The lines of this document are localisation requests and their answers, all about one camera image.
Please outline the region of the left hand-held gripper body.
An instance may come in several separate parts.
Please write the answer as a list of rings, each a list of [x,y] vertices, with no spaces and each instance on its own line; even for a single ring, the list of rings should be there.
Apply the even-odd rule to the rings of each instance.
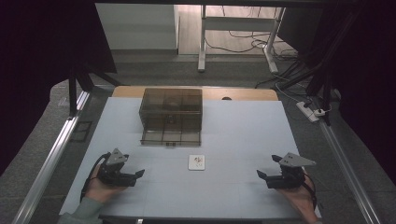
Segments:
[[[133,187],[136,183],[135,175],[123,174],[120,169],[128,159],[123,159],[117,148],[106,154],[105,161],[100,165],[98,171],[99,180],[109,186]]]

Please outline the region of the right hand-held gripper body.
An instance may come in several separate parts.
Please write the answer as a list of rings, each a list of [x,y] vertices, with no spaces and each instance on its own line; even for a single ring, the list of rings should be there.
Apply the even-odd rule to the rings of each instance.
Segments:
[[[281,175],[267,176],[265,180],[269,189],[295,189],[305,181],[303,168],[317,163],[293,153],[287,153],[278,162]]]

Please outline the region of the person's left hand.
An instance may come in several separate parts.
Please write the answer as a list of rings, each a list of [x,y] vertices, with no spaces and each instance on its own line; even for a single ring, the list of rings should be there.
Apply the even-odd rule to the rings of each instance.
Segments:
[[[114,195],[125,190],[126,187],[114,187],[114,186],[109,186],[109,185],[102,183],[97,178],[99,168],[100,168],[100,166],[97,165],[94,168],[91,177],[89,178],[89,184],[88,184],[88,188],[85,193],[85,197],[93,199],[99,203],[106,203]]]

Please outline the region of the person's right hand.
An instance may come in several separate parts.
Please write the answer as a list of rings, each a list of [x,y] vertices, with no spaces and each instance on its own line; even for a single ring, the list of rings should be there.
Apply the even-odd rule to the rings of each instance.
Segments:
[[[314,189],[314,184],[307,174],[304,174],[304,178],[304,183],[308,186],[308,189],[304,186],[300,186],[296,189],[279,189],[278,192],[288,200],[291,207],[306,223],[307,219],[318,218],[318,216],[315,213],[313,197],[310,193],[310,190]]]

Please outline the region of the white table mat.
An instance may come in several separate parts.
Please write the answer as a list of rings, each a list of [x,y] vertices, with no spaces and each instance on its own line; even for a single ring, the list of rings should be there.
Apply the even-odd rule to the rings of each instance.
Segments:
[[[64,201],[74,212],[96,160],[118,148],[129,155],[122,170],[145,169],[134,187],[106,203],[104,217],[158,219],[295,219],[297,213],[278,192],[268,189],[256,170],[278,175],[272,155],[296,153],[279,101],[204,102],[199,147],[143,146],[138,98],[110,97]],[[190,155],[204,155],[205,169],[190,171]]]

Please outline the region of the brown transparent drawer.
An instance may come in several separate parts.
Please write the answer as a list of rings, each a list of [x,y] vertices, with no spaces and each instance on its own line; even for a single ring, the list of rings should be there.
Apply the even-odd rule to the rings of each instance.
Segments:
[[[144,146],[199,147],[200,131],[143,131],[140,143]]]

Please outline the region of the dark floor grille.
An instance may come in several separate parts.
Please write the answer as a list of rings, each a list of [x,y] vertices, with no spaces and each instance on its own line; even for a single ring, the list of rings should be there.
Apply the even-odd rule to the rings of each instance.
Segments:
[[[72,132],[71,141],[83,143],[87,140],[92,126],[91,121],[79,121]]]

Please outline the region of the white power strip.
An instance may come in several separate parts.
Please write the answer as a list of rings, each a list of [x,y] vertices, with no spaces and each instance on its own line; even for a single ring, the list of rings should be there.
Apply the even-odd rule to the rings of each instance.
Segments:
[[[326,112],[323,109],[312,110],[305,102],[298,102],[296,106],[311,122],[316,122],[320,117],[323,117]]]

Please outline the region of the small white square packet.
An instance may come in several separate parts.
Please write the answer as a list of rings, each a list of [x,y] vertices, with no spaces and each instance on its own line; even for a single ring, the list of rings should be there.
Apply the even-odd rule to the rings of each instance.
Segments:
[[[190,171],[203,171],[205,169],[205,156],[190,155],[188,161],[188,169]]]

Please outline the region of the brown transparent drawer cabinet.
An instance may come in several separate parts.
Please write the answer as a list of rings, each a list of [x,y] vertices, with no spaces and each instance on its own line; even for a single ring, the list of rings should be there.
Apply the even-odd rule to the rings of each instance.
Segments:
[[[145,131],[201,131],[203,92],[146,88],[139,108]]]

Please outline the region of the wooden table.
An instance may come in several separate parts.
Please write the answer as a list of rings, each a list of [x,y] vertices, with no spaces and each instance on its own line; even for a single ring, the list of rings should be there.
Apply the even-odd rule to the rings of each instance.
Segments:
[[[118,86],[114,89],[113,97],[141,98],[148,86]],[[277,101],[275,91],[266,89],[226,88],[226,87],[198,87],[206,100],[221,100],[229,97],[235,101]]]

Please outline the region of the black metal stand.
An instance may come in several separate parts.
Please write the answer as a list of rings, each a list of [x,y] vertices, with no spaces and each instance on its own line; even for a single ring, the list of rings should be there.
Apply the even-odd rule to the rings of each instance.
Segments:
[[[348,30],[356,20],[359,11],[356,9],[346,10],[340,14],[338,22],[330,29],[320,44],[308,53],[315,63],[306,72],[294,77],[277,88],[280,91],[298,84],[300,81],[310,77],[310,82],[305,89],[307,97],[316,96],[322,91],[322,109],[324,110],[324,121],[330,126],[329,111],[331,110],[331,87],[332,77],[330,67],[336,51],[340,48]]]
[[[112,84],[115,87],[121,85],[119,81],[115,78],[111,77],[110,75],[106,74],[105,72],[99,70],[98,68],[94,67],[89,63],[84,64],[75,64],[72,66],[69,77],[69,116],[68,119],[73,119],[78,112],[78,98],[77,98],[77,84],[84,91],[91,91],[93,89],[93,82],[89,76],[89,73],[92,73],[99,78],[103,79],[104,81]]]

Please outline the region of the white cabinet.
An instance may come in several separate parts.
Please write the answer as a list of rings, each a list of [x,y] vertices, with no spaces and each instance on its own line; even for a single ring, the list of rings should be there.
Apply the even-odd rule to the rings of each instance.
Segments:
[[[177,49],[176,5],[96,3],[111,49]]]

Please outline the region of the aluminium rail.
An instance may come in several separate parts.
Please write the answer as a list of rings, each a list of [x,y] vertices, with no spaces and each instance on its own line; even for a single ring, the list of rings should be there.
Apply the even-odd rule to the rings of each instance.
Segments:
[[[375,207],[370,200],[362,183],[358,179],[352,165],[347,158],[347,155],[336,137],[331,126],[328,126],[324,121],[319,123],[328,144],[332,150],[335,160],[337,161],[345,180],[355,198],[355,201],[361,210],[361,213],[367,224],[382,224]]]
[[[83,91],[77,99],[77,112],[74,117],[67,119],[62,127],[55,143],[53,144],[48,157],[45,159],[40,171],[38,172],[35,181],[30,187],[24,201],[17,215],[12,220],[11,224],[29,224],[38,203],[43,196],[43,193],[50,182],[50,179],[55,171],[57,163],[59,162],[64,149],[72,135],[72,132],[77,126],[78,120],[82,114],[82,110],[87,103],[90,93]]]

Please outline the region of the white desk frame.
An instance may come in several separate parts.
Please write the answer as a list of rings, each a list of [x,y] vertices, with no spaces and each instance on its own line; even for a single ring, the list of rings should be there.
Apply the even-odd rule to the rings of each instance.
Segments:
[[[198,71],[205,71],[205,32],[206,31],[239,31],[239,32],[268,32],[269,39],[262,47],[269,70],[277,74],[278,69],[272,56],[272,49],[277,35],[284,7],[280,7],[273,19],[268,18],[234,18],[234,17],[207,17],[206,5],[201,6],[201,40],[198,59]]]

